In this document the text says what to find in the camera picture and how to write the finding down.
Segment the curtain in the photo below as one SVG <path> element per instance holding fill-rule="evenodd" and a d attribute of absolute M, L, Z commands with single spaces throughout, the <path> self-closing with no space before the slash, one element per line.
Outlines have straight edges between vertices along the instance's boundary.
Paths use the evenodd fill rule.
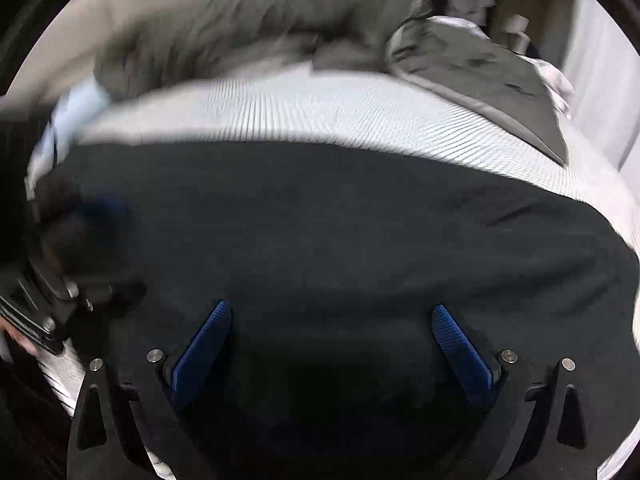
<path fill-rule="evenodd" d="M 640 196 L 640 56 L 596 0 L 575 0 L 562 71 L 575 89 L 572 120 Z"/>

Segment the crumpled gray blanket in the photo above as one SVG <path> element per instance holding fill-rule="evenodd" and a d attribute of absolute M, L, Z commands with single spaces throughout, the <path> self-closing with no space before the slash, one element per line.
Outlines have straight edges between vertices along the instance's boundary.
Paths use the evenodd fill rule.
<path fill-rule="evenodd" d="M 248 65 L 255 72 L 262 62 L 311 59 L 315 70 L 388 72 L 566 162 L 535 67 L 466 30 L 427 22 L 429 13 L 428 0 L 209 0 L 126 30 L 98 53 L 94 72 L 115 100 Z M 397 31 L 404 32 L 400 50 L 390 53 Z"/>

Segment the white bedsheet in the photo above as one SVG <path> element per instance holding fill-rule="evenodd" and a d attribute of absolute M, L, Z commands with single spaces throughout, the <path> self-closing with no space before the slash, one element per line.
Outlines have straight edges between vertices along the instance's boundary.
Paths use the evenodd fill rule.
<path fill-rule="evenodd" d="M 124 144 L 203 139 L 330 142 L 434 158 L 587 202 L 640 253 L 640 209 L 633 195 L 570 121 L 562 114 L 558 120 L 569 152 L 564 168 L 485 118 L 390 76 L 318 73 L 301 64 L 277 75 L 193 82 L 153 92 L 107 111 L 78 139 Z M 637 302 L 629 327 L 636 343 L 638 312 Z M 602 464 L 598 478 L 612 478 L 639 438 L 640 423 Z"/>

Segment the blue gripper pad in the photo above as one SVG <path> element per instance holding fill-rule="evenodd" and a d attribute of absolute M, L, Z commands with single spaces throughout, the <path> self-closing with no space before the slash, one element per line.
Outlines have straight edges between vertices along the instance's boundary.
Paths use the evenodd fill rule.
<path fill-rule="evenodd" d="M 171 402 L 174 408 L 189 404 L 200 392 L 226 336 L 231 332 L 231 309 L 220 301 L 174 367 Z"/>
<path fill-rule="evenodd" d="M 494 376 L 471 341 L 442 305 L 438 305 L 431 313 L 431 331 L 468 401 L 483 408 L 491 406 L 497 395 Z"/>

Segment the silver bolt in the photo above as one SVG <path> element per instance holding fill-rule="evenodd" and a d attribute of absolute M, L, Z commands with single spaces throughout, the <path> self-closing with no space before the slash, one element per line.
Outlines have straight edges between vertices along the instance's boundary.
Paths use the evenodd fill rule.
<path fill-rule="evenodd" d="M 562 359 L 562 368 L 569 372 L 573 372 L 575 370 L 575 363 L 572 359 L 565 357 L 564 359 Z"/>
<path fill-rule="evenodd" d="M 500 357 L 505 363 L 513 364 L 518 360 L 518 354 L 513 350 L 503 350 L 500 352 Z"/>
<path fill-rule="evenodd" d="M 53 319 L 51 319 L 50 317 L 46 317 L 45 320 L 42 322 L 42 327 L 47 332 L 51 332 L 56 328 L 56 322 L 53 321 Z"/>
<path fill-rule="evenodd" d="M 100 368 L 102 368 L 102 359 L 99 357 L 89 363 L 89 370 L 92 372 L 97 372 Z"/>
<path fill-rule="evenodd" d="M 155 350 L 150 350 L 146 355 L 146 360 L 150 363 L 157 363 L 160 359 L 164 357 L 162 350 L 156 348 Z"/>
<path fill-rule="evenodd" d="M 80 291 L 78 290 L 78 284 L 76 282 L 66 282 L 66 291 L 71 298 L 77 298 Z"/>

